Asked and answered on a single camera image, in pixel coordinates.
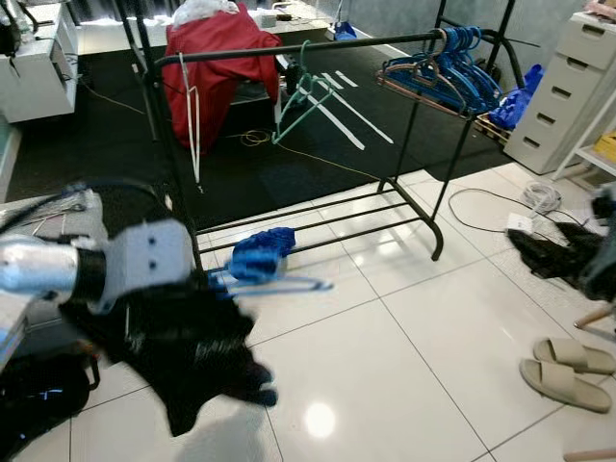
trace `black metal rack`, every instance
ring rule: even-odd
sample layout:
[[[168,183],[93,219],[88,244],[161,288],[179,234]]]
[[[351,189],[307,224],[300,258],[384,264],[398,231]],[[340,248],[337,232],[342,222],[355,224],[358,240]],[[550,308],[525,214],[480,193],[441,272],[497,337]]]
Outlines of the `black metal rack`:
[[[402,167],[402,161],[404,158],[404,154],[406,152],[406,148],[408,147],[409,137],[411,135],[412,127],[415,122],[417,110],[419,107],[418,101],[415,101],[411,109],[411,115],[409,116],[409,122],[408,122],[406,133],[404,136],[403,146],[398,154],[398,167],[396,170],[396,175],[393,177],[382,178],[376,192],[364,194],[364,195],[360,195],[356,197],[351,197],[351,198],[344,199],[344,200],[329,202],[326,204],[322,204],[321,206],[318,206],[318,207],[307,207],[307,208],[295,210],[295,211],[288,212],[288,213],[270,215],[265,218],[249,219],[249,220],[245,220],[245,221],[235,223],[235,224],[222,225],[222,226],[217,226],[217,227],[212,227],[212,228],[196,231],[194,229],[193,219],[188,213],[188,210],[186,208],[186,204],[184,200],[184,186],[182,183],[182,178],[180,176],[179,161],[176,158],[175,151],[172,149],[172,145],[171,145],[172,135],[170,133],[170,126],[166,118],[164,117],[164,107],[165,107],[164,105],[166,104],[166,101],[165,101],[165,97],[164,97],[164,93],[162,89],[163,80],[162,80],[161,69],[166,65],[179,64],[180,63],[179,58],[177,56],[165,56],[161,58],[160,60],[154,61],[152,57],[150,44],[149,44],[147,30],[143,23],[143,9],[141,5],[141,0],[131,0],[131,4],[134,8],[134,11],[137,17],[137,27],[138,27],[139,36],[141,39],[142,49],[139,49],[139,47],[135,43],[135,39],[134,39],[132,30],[130,28],[130,24],[126,17],[126,11],[124,10],[121,0],[115,0],[115,6],[117,8],[117,12],[119,13],[119,16],[122,19],[126,37],[128,39],[130,47],[133,50],[136,60],[137,60],[136,65],[140,72],[140,80],[141,80],[142,88],[143,88],[143,97],[145,99],[146,109],[148,112],[148,116],[150,118],[152,132],[154,134],[155,139],[158,139],[162,143],[165,154],[167,155],[171,163],[172,176],[173,176],[174,182],[176,183],[176,187],[178,191],[177,200],[175,204],[176,216],[184,222],[184,224],[187,226],[187,229],[189,230],[189,233],[191,234],[195,263],[197,264],[198,268],[202,269],[200,254],[213,252],[213,251],[226,248],[226,247],[231,247],[231,246],[234,246],[236,243],[214,246],[214,247],[199,251],[197,238],[196,238],[197,235],[212,233],[215,231],[220,231],[223,229],[229,229],[229,228],[238,227],[238,226],[243,226],[243,225],[250,224],[250,223],[257,223],[259,221],[263,221],[267,219],[282,218],[286,216],[296,215],[296,214],[303,213],[303,212],[318,210],[319,208],[323,208],[323,207],[342,204],[342,203],[350,202],[353,200],[381,195],[385,193],[397,193],[403,199],[403,201],[397,204],[393,204],[393,205],[386,206],[386,207],[380,207],[377,209],[369,210],[369,211],[358,213],[358,214],[353,214],[353,215],[349,215],[345,217],[334,218],[330,220],[311,223],[305,226],[298,227],[295,229],[295,231],[301,231],[304,229],[309,229],[309,228],[313,228],[317,226],[323,226],[323,225],[326,225],[328,223],[332,223],[335,221],[361,217],[363,215],[374,214],[374,213],[394,209],[397,207],[403,207],[403,206],[411,207],[418,216],[416,218],[406,219],[406,220],[395,222],[395,223],[389,223],[383,226],[361,231],[358,233],[349,234],[343,237],[337,237],[335,239],[331,239],[331,240],[324,241],[321,243],[296,248],[293,250],[292,253],[298,253],[301,251],[310,250],[312,248],[316,248],[316,247],[323,246],[323,245],[339,243],[339,242],[342,242],[348,239],[353,239],[353,238],[364,236],[366,234],[370,234],[373,232],[378,232],[378,231],[393,228],[396,226],[401,226],[403,224],[411,223],[414,221],[422,221],[432,230],[434,237],[436,239],[436,247],[432,253],[432,260],[437,261],[439,259],[441,252],[443,251],[444,240],[443,240],[443,234],[441,233],[441,230],[438,224],[436,223],[436,217],[438,214],[438,210],[441,206],[443,197],[445,195],[445,192],[447,190],[447,187],[449,185],[450,178],[453,175],[455,165],[460,157],[462,148],[464,146],[464,142],[469,134],[469,131],[471,129],[471,126],[472,126],[472,123],[475,117],[474,116],[469,117],[464,125],[462,133],[460,135],[460,139],[456,146],[455,152],[449,163],[447,176],[446,176],[445,182],[443,183],[441,192],[439,194],[438,201],[434,207],[434,210],[432,211],[432,214],[430,215],[398,183],[398,178],[399,178],[401,167]],[[437,19],[436,19],[437,28],[440,26],[441,22],[447,22],[449,24],[454,24],[454,25],[459,26],[459,24],[443,16],[445,12],[446,4],[447,4],[447,0],[441,0],[439,12],[437,14]],[[491,55],[492,63],[496,59],[496,55],[498,54],[499,47],[501,45],[505,47],[507,54],[509,55],[511,66],[512,66],[516,81],[518,83],[518,86],[523,87],[524,81],[522,79],[522,75],[520,72],[520,67],[518,65],[515,51],[513,47],[511,46],[511,43],[504,37],[504,32],[506,30],[509,16],[511,15],[511,10],[513,9],[514,4],[515,4],[515,0],[508,0],[507,10],[505,11],[505,15],[502,19],[501,26],[498,31],[482,29],[481,33],[482,33],[482,38],[485,41],[493,45],[492,55],[494,56]],[[312,44],[303,46],[303,51],[312,53],[312,52],[319,52],[322,50],[358,48],[358,47],[364,47],[364,46],[375,46],[375,45],[382,45],[382,44],[408,43],[408,42],[421,42],[421,41],[422,42],[430,41],[434,43],[436,42],[436,40],[439,40],[439,39],[442,39],[442,35],[436,31],[432,31],[432,32],[425,33],[425,34],[415,34],[415,35],[399,36],[399,37],[366,38],[366,39],[358,39],[358,40],[353,40],[353,41],[332,41],[332,42],[312,43]],[[190,62],[205,62],[205,61],[213,61],[213,60],[228,60],[228,59],[233,59],[233,58],[256,57],[256,56],[275,56],[275,55],[280,55],[280,54],[299,53],[301,50],[302,50],[302,45],[281,46],[281,47],[275,47],[275,48],[248,49],[248,50],[228,50],[228,51],[225,50],[225,51],[217,51],[217,52],[187,54],[183,56],[183,61],[186,63],[190,63]],[[385,190],[385,186],[387,185],[389,185],[391,188],[388,190]]]

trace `teal hanger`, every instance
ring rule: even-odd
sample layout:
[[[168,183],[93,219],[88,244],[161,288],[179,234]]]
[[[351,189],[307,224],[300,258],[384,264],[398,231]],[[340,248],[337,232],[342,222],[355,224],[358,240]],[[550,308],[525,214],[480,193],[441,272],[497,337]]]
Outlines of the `teal hanger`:
[[[291,98],[287,102],[285,109],[282,111],[282,114],[280,115],[280,120],[278,120],[278,122],[276,123],[276,132],[271,136],[271,142],[273,144],[278,144],[283,138],[285,138],[289,134],[291,130],[293,130],[300,122],[302,122],[304,118],[309,116],[321,104],[323,104],[328,98],[330,98],[332,94],[334,94],[334,89],[331,86],[331,82],[329,82],[327,79],[323,79],[321,77],[316,77],[314,75],[311,75],[308,72],[308,68],[306,67],[306,64],[304,63],[304,49],[306,48],[306,45],[309,43],[310,43],[310,40],[306,40],[301,45],[301,51],[299,53],[299,66],[301,67],[302,75],[301,75],[301,78],[299,79],[299,83],[297,84],[297,90],[295,90],[295,93],[291,96]],[[287,112],[293,107],[294,103],[303,104],[304,101],[308,99],[308,96],[312,95],[315,89],[315,84],[317,82],[322,82],[327,85],[327,94],[323,98],[321,98],[317,102],[317,104],[315,104],[312,108],[310,108],[308,111],[302,114],[300,118],[298,118],[295,122],[289,125],[289,127],[287,127],[287,129],[284,132],[280,133],[280,124],[284,120]]]

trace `white tile floor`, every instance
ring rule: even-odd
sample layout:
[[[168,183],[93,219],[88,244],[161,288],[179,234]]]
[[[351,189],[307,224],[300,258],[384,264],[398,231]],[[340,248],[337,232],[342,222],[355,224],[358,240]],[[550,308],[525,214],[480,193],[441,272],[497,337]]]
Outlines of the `white tile floor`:
[[[517,198],[530,178],[510,164],[455,180],[451,190],[486,188]],[[434,203],[440,185],[425,172],[402,182],[420,201]],[[565,207],[586,217],[588,194],[569,180],[558,188]],[[519,210],[484,195],[455,199],[460,216],[495,229]],[[391,200],[274,218],[265,228],[301,226]],[[411,217],[394,209],[302,231],[297,239],[306,245]],[[216,398],[192,432],[173,439],[156,396],[115,365],[102,372],[100,388],[78,417],[18,460],[555,462],[565,450],[614,446],[616,410],[602,416],[541,398],[521,379],[518,362],[544,336],[573,336],[616,354],[616,322],[574,329],[573,320],[598,303],[530,275],[502,236],[465,228],[447,203],[439,220],[446,243],[438,263],[429,258],[431,234],[412,223],[289,258],[291,273],[332,281],[330,293],[241,300],[257,319],[249,343],[275,373],[280,400],[274,408]],[[201,242],[204,248],[227,244],[258,230],[247,226]],[[224,263],[228,252],[204,257],[206,266]],[[616,400],[614,377],[587,378]]]

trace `yellow object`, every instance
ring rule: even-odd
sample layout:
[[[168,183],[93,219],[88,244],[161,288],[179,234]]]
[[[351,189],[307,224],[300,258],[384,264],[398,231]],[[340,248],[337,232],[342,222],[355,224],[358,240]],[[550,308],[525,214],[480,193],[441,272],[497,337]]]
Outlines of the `yellow object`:
[[[611,162],[616,162],[616,132],[603,135],[595,144],[595,152],[606,157]]]

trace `white cabinet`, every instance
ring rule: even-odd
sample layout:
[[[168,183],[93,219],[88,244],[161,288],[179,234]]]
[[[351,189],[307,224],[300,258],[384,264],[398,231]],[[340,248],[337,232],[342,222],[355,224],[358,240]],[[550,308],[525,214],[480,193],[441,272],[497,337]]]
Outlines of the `white cabinet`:
[[[615,58],[616,25],[574,14],[505,152],[536,173],[556,169],[616,86]]]
[[[69,114],[77,92],[77,31],[64,4],[30,8],[39,40],[22,43],[12,59],[0,56],[0,111],[8,122]]]

